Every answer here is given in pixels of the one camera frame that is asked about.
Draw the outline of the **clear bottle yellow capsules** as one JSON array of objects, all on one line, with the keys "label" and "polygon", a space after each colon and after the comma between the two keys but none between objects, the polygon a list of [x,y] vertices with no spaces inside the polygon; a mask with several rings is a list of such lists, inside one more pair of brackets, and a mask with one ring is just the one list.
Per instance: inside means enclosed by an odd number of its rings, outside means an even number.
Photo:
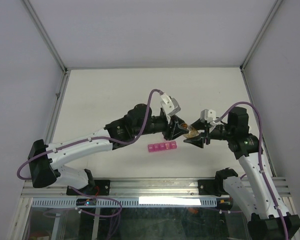
[{"label": "clear bottle yellow capsules", "polygon": [[183,135],[186,139],[197,137],[200,134],[198,132],[198,130],[196,130],[195,128],[193,128],[191,125],[187,126],[187,130],[188,130],[188,133],[185,133]]}]

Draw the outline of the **pink weekly pill organizer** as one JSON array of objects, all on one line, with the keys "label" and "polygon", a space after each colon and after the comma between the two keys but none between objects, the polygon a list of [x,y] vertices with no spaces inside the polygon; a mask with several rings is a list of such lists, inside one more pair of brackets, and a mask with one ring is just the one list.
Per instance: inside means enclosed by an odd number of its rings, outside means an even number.
[{"label": "pink weekly pill organizer", "polygon": [[177,147],[178,146],[176,141],[166,141],[166,142],[148,144],[147,150],[149,153],[154,153],[154,152],[175,150],[177,149]]}]

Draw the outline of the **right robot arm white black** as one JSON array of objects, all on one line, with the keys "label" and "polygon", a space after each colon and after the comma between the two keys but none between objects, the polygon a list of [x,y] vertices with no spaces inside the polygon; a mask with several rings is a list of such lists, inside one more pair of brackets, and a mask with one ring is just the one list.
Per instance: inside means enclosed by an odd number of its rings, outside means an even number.
[{"label": "right robot arm white black", "polygon": [[250,183],[248,191],[232,168],[215,173],[212,183],[203,190],[215,196],[228,194],[238,204],[247,219],[253,240],[290,240],[300,228],[300,218],[290,213],[267,169],[260,137],[250,133],[249,115],[243,107],[227,111],[227,122],[205,109],[191,126],[199,132],[185,139],[186,143],[203,148],[211,140],[227,141]]}]

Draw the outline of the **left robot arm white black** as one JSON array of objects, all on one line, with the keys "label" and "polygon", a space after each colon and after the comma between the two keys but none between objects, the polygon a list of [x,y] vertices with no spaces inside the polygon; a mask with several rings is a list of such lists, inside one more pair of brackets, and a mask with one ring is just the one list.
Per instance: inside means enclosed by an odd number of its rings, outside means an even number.
[{"label": "left robot arm white black", "polygon": [[137,104],[122,118],[77,140],[50,144],[36,140],[28,155],[32,186],[45,188],[61,184],[90,194],[95,188],[91,171],[74,169],[67,163],[131,145],[138,134],[161,133],[166,141],[172,141],[188,132],[186,123],[177,115],[167,117],[161,110],[158,116],[153,116],[146,104]]}]

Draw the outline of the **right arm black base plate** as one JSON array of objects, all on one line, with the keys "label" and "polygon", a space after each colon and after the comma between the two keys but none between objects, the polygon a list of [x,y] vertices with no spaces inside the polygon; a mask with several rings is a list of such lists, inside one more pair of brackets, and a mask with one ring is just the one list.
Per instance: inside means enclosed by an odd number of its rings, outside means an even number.
[{"label": "right arm black base plate", "polygon": [[224,189],[224,181],[229,180],[230,178],[226,179],[199,179],[197,181],[198,185],[198,194],[200,196],[207,196],[212,195],[216,197],[221,197],[222,195],[228,195],[228,193]]}]

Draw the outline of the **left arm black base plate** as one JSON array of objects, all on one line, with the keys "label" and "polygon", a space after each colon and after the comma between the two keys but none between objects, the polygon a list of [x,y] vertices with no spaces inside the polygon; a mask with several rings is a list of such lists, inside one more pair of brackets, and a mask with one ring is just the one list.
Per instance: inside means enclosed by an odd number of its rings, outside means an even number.
[{"label": "left arm black base plate", "polygon": [[111,181],[109,179],[89,180],[88,185],[77,190],[91,196],[108,196],[110,194]]}]

